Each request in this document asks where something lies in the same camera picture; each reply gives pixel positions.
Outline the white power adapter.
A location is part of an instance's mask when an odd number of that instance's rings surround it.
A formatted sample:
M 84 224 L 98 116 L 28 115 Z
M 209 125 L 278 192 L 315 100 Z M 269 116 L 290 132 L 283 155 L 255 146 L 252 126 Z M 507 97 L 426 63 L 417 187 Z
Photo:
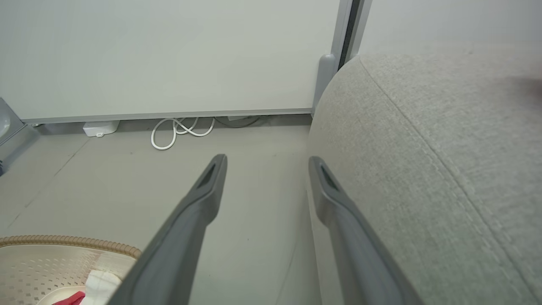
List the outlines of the white power adapter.
M 87 135 L 87 137 L 100 138 L 116 132 L 119 124 L 120 120 L 86 122 L 83 126 L 83 131 Z

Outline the grey fabric sofa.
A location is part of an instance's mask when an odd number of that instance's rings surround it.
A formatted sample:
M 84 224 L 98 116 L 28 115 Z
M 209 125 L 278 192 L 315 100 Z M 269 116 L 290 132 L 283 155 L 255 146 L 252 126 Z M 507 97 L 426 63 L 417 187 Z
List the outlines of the grey fabric sofa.
M 542 305 L 542 52 L 359 55 L 307 147 L 424 303 Z

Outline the wide white partition grey frame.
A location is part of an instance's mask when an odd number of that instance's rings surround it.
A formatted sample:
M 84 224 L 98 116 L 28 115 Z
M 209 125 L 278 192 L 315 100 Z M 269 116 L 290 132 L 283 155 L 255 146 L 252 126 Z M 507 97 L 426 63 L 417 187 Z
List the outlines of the wide white partition grey frame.
M 352 0 L 0 0 L 26 124 L 309 114 Z

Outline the beige plastic laundry basket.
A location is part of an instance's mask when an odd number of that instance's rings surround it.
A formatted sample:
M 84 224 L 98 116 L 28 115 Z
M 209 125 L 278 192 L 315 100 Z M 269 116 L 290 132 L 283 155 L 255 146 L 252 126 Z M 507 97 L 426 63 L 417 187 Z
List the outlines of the beige plastic laundry basket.
M 137 247 L 95 238 L 0 237 L 0 305 L 38 305 L 61 289 L 68 297 L 93 270 L 123 279 L 140 256 Z

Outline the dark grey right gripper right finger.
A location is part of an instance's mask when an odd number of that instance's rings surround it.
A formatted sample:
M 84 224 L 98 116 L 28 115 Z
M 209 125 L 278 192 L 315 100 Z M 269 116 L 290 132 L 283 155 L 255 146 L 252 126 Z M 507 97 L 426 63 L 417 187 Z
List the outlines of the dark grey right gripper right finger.
M 345 305 L 424 305 L 325 161 L 309 158 L 316 215 L 326 226 Z

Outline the red jacket with white stripes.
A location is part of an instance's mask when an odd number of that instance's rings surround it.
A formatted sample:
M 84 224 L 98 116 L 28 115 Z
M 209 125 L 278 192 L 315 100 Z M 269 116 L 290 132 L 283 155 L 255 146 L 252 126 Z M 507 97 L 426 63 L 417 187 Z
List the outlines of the red jacket with white stripes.
M 61 293 L 51 305 L 107 305 L 122 281 L 110 272 L 92 270 L 87 276 L 85 289 Z

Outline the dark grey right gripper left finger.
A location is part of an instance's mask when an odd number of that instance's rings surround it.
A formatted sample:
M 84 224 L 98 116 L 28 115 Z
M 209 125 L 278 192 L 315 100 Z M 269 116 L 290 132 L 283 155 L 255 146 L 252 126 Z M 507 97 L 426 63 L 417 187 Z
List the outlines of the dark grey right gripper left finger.
M 107 305 L 188 305 L 205 231 L 219 212 L 227 168 L 225 154 L 211 158 Z

